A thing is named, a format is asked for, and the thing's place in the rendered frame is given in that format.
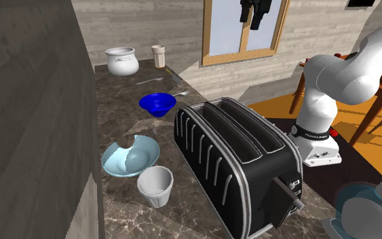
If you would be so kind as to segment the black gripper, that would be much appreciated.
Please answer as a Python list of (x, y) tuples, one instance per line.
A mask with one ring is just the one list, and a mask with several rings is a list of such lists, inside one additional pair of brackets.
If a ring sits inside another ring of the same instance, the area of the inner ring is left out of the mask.
[(259, 29), (261, 20), (266, 13), (269, 13), (272, 0), (240, 0), (242, 12), (240, 22), (247, 22), (250, 14), (250, 9), (254, 7), (254, 14), (250, 25), (250, 30), (256, 31)]

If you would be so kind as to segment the wooden-framed window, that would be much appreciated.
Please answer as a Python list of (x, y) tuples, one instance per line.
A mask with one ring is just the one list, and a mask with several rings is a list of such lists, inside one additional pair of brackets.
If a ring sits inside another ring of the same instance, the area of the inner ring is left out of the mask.
[(277, 53), (290, 0), (272, 0), (257, 30), (250, 28), (253, 10), (240, 22), (240, 0), (204, 0), (201, 65), (219, 65)]

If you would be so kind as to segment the beige ribbed cup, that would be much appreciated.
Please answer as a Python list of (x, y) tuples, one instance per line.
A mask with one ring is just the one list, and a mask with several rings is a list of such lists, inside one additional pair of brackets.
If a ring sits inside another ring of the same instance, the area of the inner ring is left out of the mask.
[(153, 53), (153, 57), (154, 57), (154, 61), (155, 61), (155, 67), (156, 68), (164, 68), (165, 65), (166, 65), (166, 62), (165, 62), (165, 52), (166, 52), (166, 49), (165, 49), (165, 46), (164, 45), (153, 45), (151, 47), (151, 50), (152, 50), (152, 53)]

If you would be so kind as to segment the silver fork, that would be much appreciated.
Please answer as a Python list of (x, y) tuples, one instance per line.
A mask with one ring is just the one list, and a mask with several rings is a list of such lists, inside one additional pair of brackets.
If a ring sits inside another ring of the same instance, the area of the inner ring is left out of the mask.
[(154, 78), (154, 79), (149, 79), (149, 80), (146, 80), (146, 81), (138, 82), (138, 83), (136, 83), (136, 85), (145, 84), (145, 83), (148, 83), (148, 82), (151, 82), (151, 81), (161, 81), (163, 79), (164, 79), (163, 77), (158, 77), (158, 78)]

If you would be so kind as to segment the white round pot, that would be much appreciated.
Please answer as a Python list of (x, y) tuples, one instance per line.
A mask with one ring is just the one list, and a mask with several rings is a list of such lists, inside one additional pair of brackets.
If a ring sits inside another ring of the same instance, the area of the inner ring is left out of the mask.
[(107, 67), (112, 75), (129, 76), (135, 74), (139, 69), (134, 48), (111, 48), (107, 49), (105, 54), (107, 55)]

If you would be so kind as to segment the black toaster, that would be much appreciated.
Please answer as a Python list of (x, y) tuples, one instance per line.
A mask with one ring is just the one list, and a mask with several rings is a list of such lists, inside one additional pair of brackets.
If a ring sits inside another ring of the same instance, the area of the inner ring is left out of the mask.
[(254, 239), (304, 207), (297, 146), (239, 101), (180, 108), (174, 140), (231, 239)]

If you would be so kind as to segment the light blue bowl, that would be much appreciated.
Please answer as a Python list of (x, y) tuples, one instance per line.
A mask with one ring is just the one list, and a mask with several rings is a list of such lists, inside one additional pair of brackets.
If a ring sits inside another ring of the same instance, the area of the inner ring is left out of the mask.
[(134, 135), (131, 147), (120, 147), (112, 143), (103, 153), (103, 170), (114, 177), (134, 177), (154, 165), (159, 157), (159, 145), (148, 136)]

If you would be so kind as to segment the dark robot stand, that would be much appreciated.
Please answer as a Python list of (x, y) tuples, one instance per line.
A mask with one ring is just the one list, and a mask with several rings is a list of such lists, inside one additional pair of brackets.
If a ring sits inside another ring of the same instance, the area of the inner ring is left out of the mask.
[(382, 174), (351, 146), (345, 137), (354, 129), (344, 122), (332, 127), (338, 132), (334, 140), (339, 145), (342, 162), (329, 166), (303, 167), (303, 180), (329, 204), (335, 204), (335, 194), (347, 183), (363, 181), (371, 184), (382, 182)]

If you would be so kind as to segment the white ribbed cup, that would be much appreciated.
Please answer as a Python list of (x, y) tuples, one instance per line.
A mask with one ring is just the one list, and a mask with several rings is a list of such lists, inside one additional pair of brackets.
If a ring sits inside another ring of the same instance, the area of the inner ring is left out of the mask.
[(173, 182), (173, 174), (168, 168), (152, 166), (139, 175), (137, 188), (150, 206), (160, 208), (167, 204)]

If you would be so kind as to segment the pale blue round container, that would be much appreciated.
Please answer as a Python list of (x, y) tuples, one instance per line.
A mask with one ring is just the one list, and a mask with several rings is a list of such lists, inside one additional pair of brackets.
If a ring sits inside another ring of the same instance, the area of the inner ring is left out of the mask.
[(382, 182), (342, 186), (335, 209), (333, 218), (322, 220), (330, 239), (382, 239)]

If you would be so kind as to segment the yellow-handled knife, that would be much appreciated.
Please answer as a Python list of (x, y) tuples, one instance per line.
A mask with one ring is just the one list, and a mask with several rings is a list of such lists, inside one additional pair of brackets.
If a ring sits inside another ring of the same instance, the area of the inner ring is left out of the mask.
[(177, 84), (180, 84), (182, 85), (182, 82), (180, 80), (180, 78), (175, 75), (173, 72), (171, 72), (169, 69), (166, 69), (166, 72), (169, 73), (171, 76), (172, 76), (172, 79), (177, 83)]

